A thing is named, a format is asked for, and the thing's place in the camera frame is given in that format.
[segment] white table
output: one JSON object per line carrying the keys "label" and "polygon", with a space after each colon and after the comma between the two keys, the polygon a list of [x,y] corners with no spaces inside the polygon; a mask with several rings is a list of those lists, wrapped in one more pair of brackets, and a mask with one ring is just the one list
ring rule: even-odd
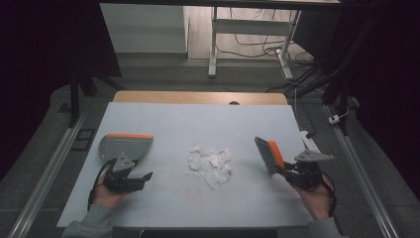
{"label": "white table", "polygon": [[[112,224],[136,229],[275,228],[312,220],[282,177],[270,177],[254,137],[275,140],[286,161],[304,146],[290,106],[123,103],[108,105],[58,227],[86,214],[87,196],[103,161],[98,144],[107,133],[152,134],[146,156],[131,177],[154,172],[144,190],[126,197]],[[232,178],[211,189],[184,174],[195,145],[228,148]]]}

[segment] wall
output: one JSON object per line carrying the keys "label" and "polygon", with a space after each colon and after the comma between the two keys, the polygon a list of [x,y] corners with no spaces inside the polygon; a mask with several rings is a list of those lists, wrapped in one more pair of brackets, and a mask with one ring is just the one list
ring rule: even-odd
{"label": "wall", "polygon": [[184,7],[101,4],[116,53],[186,53]]}

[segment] cable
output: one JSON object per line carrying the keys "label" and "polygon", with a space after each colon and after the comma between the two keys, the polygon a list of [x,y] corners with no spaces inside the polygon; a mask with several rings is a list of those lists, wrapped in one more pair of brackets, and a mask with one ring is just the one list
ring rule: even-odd
{"label": "cable", "polygon": [[245,55],[241,55],[239,53],[234,53],[234,52],[226,52],[226,51],[222,51],[220,50],[217,45],[216,45],[216,49],[221,52],[221,53],[225,53],[225,54],[232,54],[232,55],[236,55],[236,56],[240,56],[240,57],[245,57],[245,58],[259,58],[259,57],[263,57],[265,56],[265,54],[261,54],[261,55],[256,55],[256,56],[245,56]]}

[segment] sleeve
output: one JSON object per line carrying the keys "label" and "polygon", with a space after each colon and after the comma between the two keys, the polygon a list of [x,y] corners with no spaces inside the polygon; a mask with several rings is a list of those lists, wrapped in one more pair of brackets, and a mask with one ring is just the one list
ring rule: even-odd
{"label": "sleeve", "polygon": [[334,217],[324,220],[316,220],[308,223],[312,238],[345,238],[337,227]]}
{"label": "sleeve", "polygon": [[89,212],[80,222],[72,221],[62,233],[62,238],[105,238],[112,237],[110,218],[113,210],[92,204]]}

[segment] metal frame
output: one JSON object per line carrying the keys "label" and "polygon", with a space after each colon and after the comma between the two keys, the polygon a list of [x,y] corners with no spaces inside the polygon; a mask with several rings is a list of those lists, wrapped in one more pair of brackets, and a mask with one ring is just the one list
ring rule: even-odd
{"label": "metal frame", "polygon": [[37,186],[25,204],[25,207],[16,220],[15,225],[13,226],[8,237],[26,237],[28,234],[41,206],[44,203],[44,200],[47,197],[47,194],[50,191],[51,186],[53,185],[53,181],[55,180],[55,177],[58,174],[68,151],[70,150],[71,144],[74,141],[78,130],[86,119],[87,113],[89,111],[90,100],[91,99],[87,99],[84,110],[81,113],[81,116],[75,122],[74,126],[72,128],[68,128],[62,136],[61,141],[53,153],[49,164],[44,170],[43,175],[41,176]]}
{"label": "metal frame", "polygon": [[286,54],[290,45],[296,27],[297,19],[300,11],[297,11],[291,22],[270,22],[258,20],[236,20],[236,19],[218,19],[217,7],[212,8],[212,38],[209,60],[208,76],[216,77],[216,60],[217,34],[244,34],[244,35],[265,35],[265,36],[283,36],[285,37],[281,51],[277,54],[280,61],[281,69],[286,79],[293,78],[291,70],[288,66]]}
{"label": "metal frame", "polygon": [[[329,116],[332,116],[328,106],[324,106],[326,113]],[[398,233],[386,212],[386,209],[376,193],[373,185],[368,178],[368,173],[365,171],[364,166],[361,163],[361,160],[356,152],[355,148],[352,145],[352,142],[347,136],[343,133],[338,125],[333,125],[334,132],[336,133],[337,139],[340,142],[340,145],[349,161],[349,164],[355,174],[356,179],[361,186],[361,189],[367,199],[374,217],[376,218],[377,224],[379,225],[380,230],[385,238],[398,238]]]}

